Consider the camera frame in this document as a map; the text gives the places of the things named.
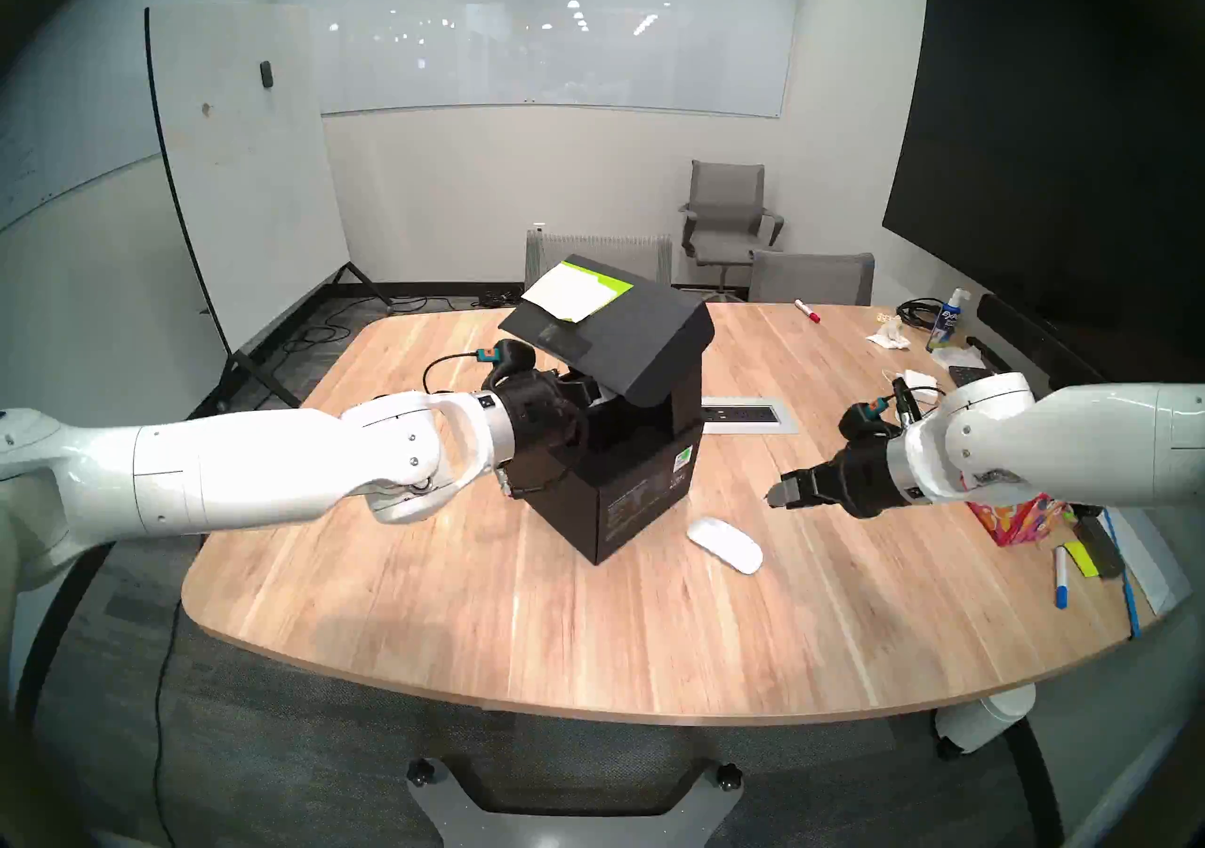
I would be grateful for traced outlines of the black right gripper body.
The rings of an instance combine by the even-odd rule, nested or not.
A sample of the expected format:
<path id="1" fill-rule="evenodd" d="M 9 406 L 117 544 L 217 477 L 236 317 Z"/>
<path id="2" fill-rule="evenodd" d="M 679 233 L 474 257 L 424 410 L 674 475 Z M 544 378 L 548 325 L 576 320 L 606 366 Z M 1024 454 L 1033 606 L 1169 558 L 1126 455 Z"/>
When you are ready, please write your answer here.
<path id="1" fill-rule="evenodd" d="M 854 518 L 870 519 L 912 504 L 904 437 L 850 442 L 833 458 L 833 497 Z"/>

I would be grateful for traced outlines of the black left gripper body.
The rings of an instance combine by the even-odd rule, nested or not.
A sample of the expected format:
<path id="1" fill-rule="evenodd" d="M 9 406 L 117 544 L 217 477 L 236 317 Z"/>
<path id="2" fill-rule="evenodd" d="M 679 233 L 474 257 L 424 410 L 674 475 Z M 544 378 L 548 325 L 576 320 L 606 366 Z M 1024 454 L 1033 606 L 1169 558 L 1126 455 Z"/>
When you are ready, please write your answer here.
<path id="1" fill-rule="evenodd" d="M 490 393 L 509 417 L 516 459 L 537 450 L 586 449 L 586 411 L 571 400 L 556 371 L 509 373 L 490 385 Z"/>

